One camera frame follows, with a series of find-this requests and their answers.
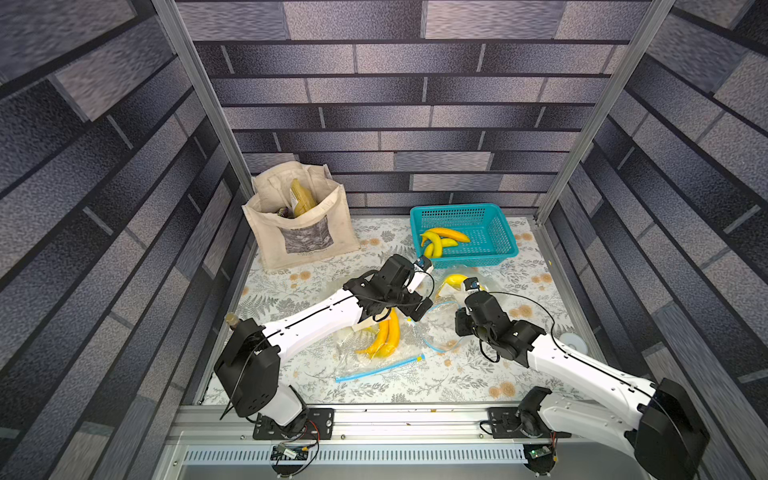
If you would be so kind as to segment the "clear zip-top bag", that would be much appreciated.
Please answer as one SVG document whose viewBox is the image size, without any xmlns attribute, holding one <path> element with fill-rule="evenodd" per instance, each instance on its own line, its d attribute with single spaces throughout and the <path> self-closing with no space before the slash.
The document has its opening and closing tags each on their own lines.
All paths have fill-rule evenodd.
<svg viewBox="0 0 768 480">
<path fill-rule="evenodd" d="M 449 275 L 431 300 L 411 326 L 416 338 L 436 353 L 456 350 L 471 339 L 494 347 L 512 326 L 500 301 L 477 277 Z"/>
<path fill-rule="evenodd" d="M 338 383 L 404 367 L 424 358 L 422 342 L 408 317 L 393 309 L 380 322 L 367 319 L 334 335 L 334 377 Z"/>
</svg>

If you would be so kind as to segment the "large yellow banana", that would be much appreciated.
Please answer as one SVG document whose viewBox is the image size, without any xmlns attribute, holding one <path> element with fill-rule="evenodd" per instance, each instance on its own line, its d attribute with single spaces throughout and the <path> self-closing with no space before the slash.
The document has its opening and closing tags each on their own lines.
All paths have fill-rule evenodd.
<svg viewBox="0 0 768 480">
<path fill-rule="evenodd" d="M 427 258 L 441 258 L 443 256 L 443 242 L 440 235 L 434 231 L 427 231 L 421 235 L 424 253 Z"/>
</svg>

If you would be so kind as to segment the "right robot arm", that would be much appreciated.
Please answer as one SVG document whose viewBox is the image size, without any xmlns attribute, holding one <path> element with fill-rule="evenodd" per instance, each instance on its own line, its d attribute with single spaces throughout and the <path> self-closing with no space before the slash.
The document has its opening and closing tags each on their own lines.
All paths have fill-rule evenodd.
<svg viewBox="0 0 768 480">
<path fill-rule="evenodd" d="M 620 451 L 655 479 L 695 479 L 710 434 L 684 387 L 600 363 L 542 327 L 512 320 L 494 294 L 457 291 L 456 332 L 474 335 L 501 359 L 555 377 L 585 395 L 570 401 L 532 389 L 518 405 L 526 435 L 565 432 Z"/>
</svg>

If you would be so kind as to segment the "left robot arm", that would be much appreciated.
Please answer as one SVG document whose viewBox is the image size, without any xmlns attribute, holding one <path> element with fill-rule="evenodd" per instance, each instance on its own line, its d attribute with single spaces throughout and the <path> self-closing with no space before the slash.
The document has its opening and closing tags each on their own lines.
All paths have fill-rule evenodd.
<svg viewBox="0 0 768 480">
<path fill-rule="evenodd" d="M 305 348 L 367 319 L 400 311 L 419 321 L 432 306 L 417 292 L 431 278 L 432 262 L 395 254 L 377 270 L 352 278 L 327 299 L 282 320 L 226 317 L 231 336 L 214 364 L 214 374 L 229 397 L 224 412 L 241 418 L 260 414 L 293 436 L 308 421 L 308 408 L 296 390 L 280 381 L 281 363 Z"/>
</svg>

